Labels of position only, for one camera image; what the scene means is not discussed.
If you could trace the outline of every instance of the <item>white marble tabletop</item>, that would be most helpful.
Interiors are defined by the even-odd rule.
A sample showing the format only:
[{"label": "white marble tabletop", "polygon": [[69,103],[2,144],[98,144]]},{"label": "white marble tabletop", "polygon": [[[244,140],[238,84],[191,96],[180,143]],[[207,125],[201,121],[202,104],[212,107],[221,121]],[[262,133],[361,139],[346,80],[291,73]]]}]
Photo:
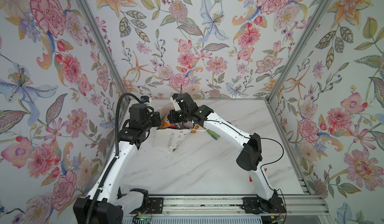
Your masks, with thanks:
[{"label": "white marble tabletop", "polygon": [[[154,100],[160,107],[169,100]],[[272,118],[262,100],[198,100],[237,128],[281,143]],[[142,143],[139,152],[129,162],[124,173],[122,192],[142,188],[151,194],[253,194],[255,188],[247,171],[236,163],[239,152],[220,137],[213,139],[207,132],[198,131],[186,136],[183,143],[171,154],[154,148],[155,128]],[[262,140],[263,163],[281,156],[281,147]],[[283,194],[303,194],[288,156],[266,165],[271,185],[281,188]]]}]

